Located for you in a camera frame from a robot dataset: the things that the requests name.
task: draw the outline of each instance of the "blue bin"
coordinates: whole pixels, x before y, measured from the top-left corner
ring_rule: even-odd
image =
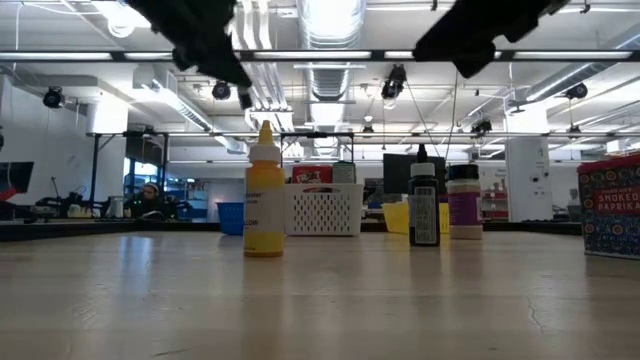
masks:
[[[244,203],[217,203],[220,231],[226,235],[242,235]]]

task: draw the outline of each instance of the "computer screen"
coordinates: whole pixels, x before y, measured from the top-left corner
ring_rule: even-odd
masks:
[[[382,158],[385,194],[408,194],[411,180],[411,164],[415,155],[384,154]],[[446,163],[444,158],[429,156],[427,160],[436,167],[436,179],[439,182],[440,195],[447,193]]]

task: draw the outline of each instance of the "white pillar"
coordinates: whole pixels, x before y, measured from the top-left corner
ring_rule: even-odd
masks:
[[[104,96],[97,104],[89,105],[87,132],[96,134],[122,133],[127,130],[128,105],[116,98]],[[104,135],[104,144],[110,136]],[[96,177],[96,201],[105,201],[109,196],[122,196],[126,139],[115,137],[98,154]]]
[[[524,112],[509,114],[509,132],[545,133],[549,131],[542,104],[521,107]],[[506,143],[509,221],[553,219],[549,143],[545,137],[512,138]]]

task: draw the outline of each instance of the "yellow container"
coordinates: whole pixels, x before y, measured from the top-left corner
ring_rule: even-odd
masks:
[[[251,148],[253,164],[246,172],[244,254],[277,257],[284,251],[284,170],[280,149],[273,145],[271,124],[262,123],[258,144]]]
[[[409,234],[409,203],[399,202],[382,205],[387,231]],[[449,233],[449,204],[440,204],[440,234]]]

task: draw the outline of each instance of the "bottle cap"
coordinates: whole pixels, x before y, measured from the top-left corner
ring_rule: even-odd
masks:
[[[429,163],[427,150],[424,148],[424,144],[420,144],[418,147],[418,156],[416,162],[411,165],[411,177],[414,176],[436,176],[436,166],[433,163]]]
[[[273,132],[269,120],[262,123],[258,144],[249,150],[249,161],[252,163],[254,161],[280,161],[280,148],[273,144]]]
[[[453,180],[478,180],[480,171],[476,164],[462,164],[449,166],[449,181]]]

